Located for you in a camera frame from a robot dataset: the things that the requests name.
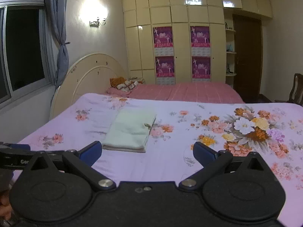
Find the wooden chair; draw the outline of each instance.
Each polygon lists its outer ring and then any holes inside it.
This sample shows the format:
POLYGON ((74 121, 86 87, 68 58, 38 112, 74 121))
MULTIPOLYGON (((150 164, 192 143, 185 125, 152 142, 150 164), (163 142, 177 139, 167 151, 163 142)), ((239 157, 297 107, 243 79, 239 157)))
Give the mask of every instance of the wooden chair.
POLYGON ((299 74, 299 73, 296 73, 294 75, 294 85, 293 85, 292 90, 289 94, 289 100, 288 101, 275 100, 275 102, 295 103, 295 104, 298 104, 298 105, 302 106, 303 105, 303 97, 301 98, 302 92, 303 92, 303 75, 299 74), (296 87, 296 79, 298 80, 298 84, 297 84, 296 92, 294 94, 294 90, 295 90, 295 87, 296 87))

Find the white folded cloth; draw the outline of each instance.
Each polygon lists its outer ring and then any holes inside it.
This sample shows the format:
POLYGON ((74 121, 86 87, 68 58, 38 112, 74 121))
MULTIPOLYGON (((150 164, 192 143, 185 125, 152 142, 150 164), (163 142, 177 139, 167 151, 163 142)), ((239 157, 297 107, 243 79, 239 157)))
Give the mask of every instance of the white folded cloth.
POLYGON ((146 152, 146 143, 156 114, 149 109, 122 109, 102 144, 104 149, 146 152))

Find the headboard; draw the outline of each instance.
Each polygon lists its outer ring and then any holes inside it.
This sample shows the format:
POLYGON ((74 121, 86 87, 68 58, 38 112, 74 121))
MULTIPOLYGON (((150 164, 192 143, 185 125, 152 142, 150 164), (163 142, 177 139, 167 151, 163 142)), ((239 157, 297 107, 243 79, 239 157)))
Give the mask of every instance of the headboard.
POLYGON ((74 63, 56 90, 49 119, 53 119, 80 96, 86 93, 102 94, 110 87, 110 78, 127 74, 122 66, 111 56, 93 53, 74 63))

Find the curtain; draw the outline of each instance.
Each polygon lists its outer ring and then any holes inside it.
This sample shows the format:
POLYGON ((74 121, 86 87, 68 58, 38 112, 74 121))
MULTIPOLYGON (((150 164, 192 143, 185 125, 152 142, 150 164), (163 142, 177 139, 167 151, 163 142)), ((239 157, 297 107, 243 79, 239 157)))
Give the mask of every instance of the curtain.
POLYGON ((66 48, 66 44, 69 44, 69 42, 66 43, 66 3, 67 0, 45 0, 46 12, 52 32, 60 45, 55 76, 56 89, 63 83, 69 69, 69 53, 66 48))

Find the purple flower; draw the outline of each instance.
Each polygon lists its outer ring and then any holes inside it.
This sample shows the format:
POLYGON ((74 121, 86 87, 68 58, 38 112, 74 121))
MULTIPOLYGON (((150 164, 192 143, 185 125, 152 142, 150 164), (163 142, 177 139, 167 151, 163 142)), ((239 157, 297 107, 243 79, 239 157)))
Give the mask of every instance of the purple flower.
POLYGON ((272 137, 273 140, 276 140, 277 142, 284 142, 283 138, 285 138, 285 135, 282 135, 280 130, 270 129, 267 133, 272 137))

